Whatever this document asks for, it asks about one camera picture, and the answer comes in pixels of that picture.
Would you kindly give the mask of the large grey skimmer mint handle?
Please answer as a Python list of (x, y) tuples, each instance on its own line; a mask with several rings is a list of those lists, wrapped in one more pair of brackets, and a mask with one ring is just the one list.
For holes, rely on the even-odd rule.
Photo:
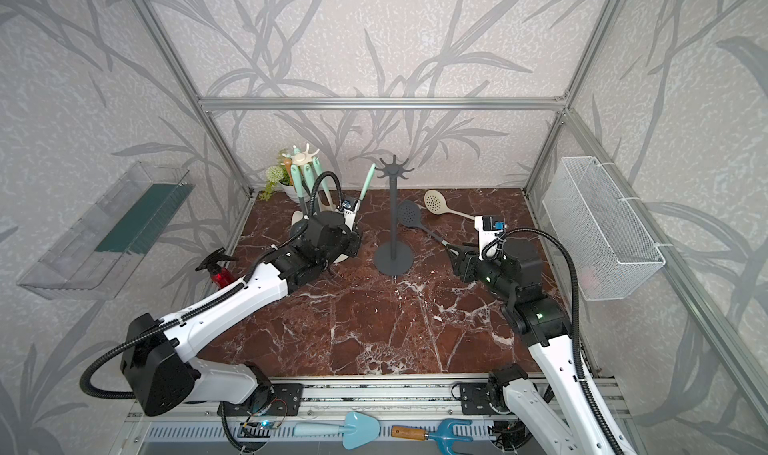
[[(315, 178), (315, 175), (314, 175), (314, 172), (313, 172), (313, 169), (312, 169), (312, 161), (308, 162), (307, 164), (305, 164), (303, 166), (303, 176), (304, 176), (304, 179), (305, 179), (305, 182), (306, 182), (306, 185), (307, 185), (307, 193), (311, 194), (312, 193), (312, 189), (314, 188), (314, 185), (315, 185), (315, 183), (316, 183), (316, 181), (318, 179), (318, 178)], [(321, 201), (322, 201), (322, 199), (320, 197), (320, 192), (317, 192), (314, 206), (315, 206), (315, 209), (318, 212), (323, 210), (322, 206), (320, 205)]]

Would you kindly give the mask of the cream skimmer wooden handle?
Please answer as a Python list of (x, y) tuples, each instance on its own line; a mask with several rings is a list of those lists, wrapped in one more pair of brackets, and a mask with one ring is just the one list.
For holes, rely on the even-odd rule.
[(292, 166), (293, 166), (292, 158), (291, 157), (284, 157), (282, 159), (282, 165), (283, 165), (283, 168), (285, 169), (285, 173), (286, 173), (286, 184), (293, 186), (294, 182), (293, 182), (293, 178), (292, 178)]

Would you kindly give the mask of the cream utensil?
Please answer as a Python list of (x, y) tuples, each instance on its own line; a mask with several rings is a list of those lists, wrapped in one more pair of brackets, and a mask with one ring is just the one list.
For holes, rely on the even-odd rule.
[(344, 223), (342, 213), (322, 211), (312, 217), (302, 216), (290, 235), (296, 236), (290, 246), (307, 260), (317, 264), (339, 263), (357, 256), (362, 242), (362, 234), (357, 229), (349, 229)]

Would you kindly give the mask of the grey slotted spatula mint handle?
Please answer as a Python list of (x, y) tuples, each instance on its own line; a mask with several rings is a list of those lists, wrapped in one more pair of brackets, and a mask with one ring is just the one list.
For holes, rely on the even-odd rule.
[(368, 189), (370, 187), (372, 179), (374, 178), (374, 175), (376, 174), (376, 171), (377, 171), (377, 165), (375, 163), (372, 163), (370, 168), (369, 168), (369, 170), (368, 170), (368, 172), (367, 172), (367, 175), (366, 175), (365, 181), (363, 183), (363, 186), (362, 186), (362, 188), (360, 190), (359, 196), (357, 197), (356, 205), (355, 205), (355, 212), (358, 212), (360, 210), (362, 202), (365, 199), (365, 196), (366, 196), (366, 194), (368, 192)]

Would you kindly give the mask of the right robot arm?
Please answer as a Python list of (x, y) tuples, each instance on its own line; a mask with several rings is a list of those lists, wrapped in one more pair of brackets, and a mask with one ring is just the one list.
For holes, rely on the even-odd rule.
[(585, 369), (577, 311), (565, 311), (544, 291), (544, 262), (524, 232), (508, 230), (477, 248), (446, 247), (461, 281), (479, 282), (502, 301), (507, 324), (541, 369), (560, 409), (552, 409), (517, 364), (490, 373), (490, 405), (515, 415), (548, 454), (632, 454)]

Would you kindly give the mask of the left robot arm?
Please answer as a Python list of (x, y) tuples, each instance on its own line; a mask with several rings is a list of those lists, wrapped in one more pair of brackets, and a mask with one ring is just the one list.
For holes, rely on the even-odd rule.
[(313, 283), (340, 257), (361, 246), (355, 218), (362, 200), (341, 194), (322, 211), (310, 203), (296, 231), (266, 250), (245, 275), (207, 298), (159, 319), (134, 319), (126, 340), (88, 366), (80, 390), (93, 398), (136, 400), (147, 416), (181, 404), (242, 404), (270, 382), (255, 366), (199, 359), (203, 348), (256, 311)]

